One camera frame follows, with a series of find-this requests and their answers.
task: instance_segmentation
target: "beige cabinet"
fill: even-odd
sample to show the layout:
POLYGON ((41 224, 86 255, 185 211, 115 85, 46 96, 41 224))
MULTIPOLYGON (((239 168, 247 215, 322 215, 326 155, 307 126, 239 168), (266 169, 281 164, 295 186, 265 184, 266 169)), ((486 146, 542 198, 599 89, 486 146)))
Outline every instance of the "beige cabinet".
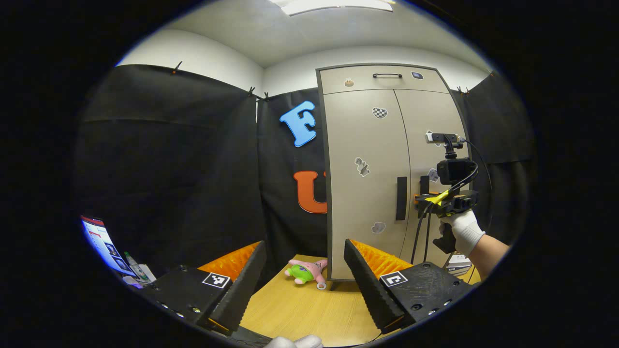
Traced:
MULTIPOLYGON (((432 130, 465 136, 465 132, 436 69, 363 64, 317 69, 316 73, 327 173, 327 276, 352 281, 344 261, 347 238, 410 262, 418 224, 412 197, 419 193, 419 177, 427 175, 445 155, 444 148, 426 144, 424 134, 432 130), (398 178, 405 204, 397 203, 398 178)), ((459 157, 468 155, 467 149, 458 153, 459 157)), ((430 182, 430 191, 447 188, 430 182)), ((415 264, 423 259, 426 222, 419 233, 415 264)), ((438 226, 433 216, 427 260, 442 266, 448 256, 431 242, 440 237, 438 226)))

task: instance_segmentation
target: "table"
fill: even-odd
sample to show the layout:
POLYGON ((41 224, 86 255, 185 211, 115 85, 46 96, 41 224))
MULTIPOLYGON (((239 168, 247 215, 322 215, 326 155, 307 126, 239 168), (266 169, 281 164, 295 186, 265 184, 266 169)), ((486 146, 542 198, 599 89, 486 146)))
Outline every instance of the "table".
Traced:
MULTIPOLYGON (((297 260, 316 262, 326 259, 317 256, 296 255, 297 260)), ((354 282, 339 282, 334 290, 318 290, 316 282, 297 285, 287 277, 286 265, 273 279, 249 300, 241 326, 268 336, 282 336, 293 341, 314 334, 325 347, 353 346, 381 335, 376 328, 363 296, 354 282)), ((327 269, 322 271, 326 278, 327 269)), ((473 268, 458 278, 474 284, 479 273, 473 268)), ((327 281, 327 289, 332 282, 327 281)))

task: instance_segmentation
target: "ceiling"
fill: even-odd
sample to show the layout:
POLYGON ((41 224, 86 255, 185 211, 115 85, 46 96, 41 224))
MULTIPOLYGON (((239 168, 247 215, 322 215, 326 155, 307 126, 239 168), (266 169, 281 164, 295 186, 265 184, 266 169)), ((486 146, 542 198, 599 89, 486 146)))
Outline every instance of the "ceiling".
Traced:
POLYGON ((486 70, 488 63, 446 27, 400 2, 391 4, 393 12, 345 7, 288 16, 269 0, 209 1, 164 29, 203 35, 264 68, 308 53, 379 45, 434 51, 486 70))

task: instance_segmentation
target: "white wall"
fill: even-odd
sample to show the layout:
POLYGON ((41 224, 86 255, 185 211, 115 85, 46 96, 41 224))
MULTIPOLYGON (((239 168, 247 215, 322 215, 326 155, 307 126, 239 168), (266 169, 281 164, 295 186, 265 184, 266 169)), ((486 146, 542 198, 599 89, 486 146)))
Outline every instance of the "white wall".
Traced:
POLYGON ((184 30, 165 29, 153 33, 131 50, 117 65, 148 64, 176 67, 226 82, 244 90, 255 87, 264 95, 264 69, 241 53, 210 38, 184 30))
POLYGON ((403 63, 435 67, 450 89, 472 89, 488 75, 469 63, 439 53, 395 46, 359 46, 306 54, 268 67, 262 88, 269 95, 317 87, 316 68, 353 63, 403 63))

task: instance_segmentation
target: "patrick star plush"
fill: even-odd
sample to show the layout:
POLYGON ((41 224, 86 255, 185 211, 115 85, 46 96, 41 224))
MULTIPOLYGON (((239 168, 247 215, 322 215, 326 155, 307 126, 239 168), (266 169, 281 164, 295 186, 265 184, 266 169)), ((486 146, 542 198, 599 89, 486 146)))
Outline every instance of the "patrick star plush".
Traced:
POLYGON ((295 278, 295 283, 305 284, 306 282, 316 280, 316 282, 318 282, 318 285, 316 285, 318 289, 324 290, 327 288, 327 283, 325 283, 324 277, 322 276, 322 269, 327 266, 327 260, 322 259, 312 263, 293 259, 288 261, 288 263, 291 264, 292 267, 285 270, 284 274, 293 276, 295 278))

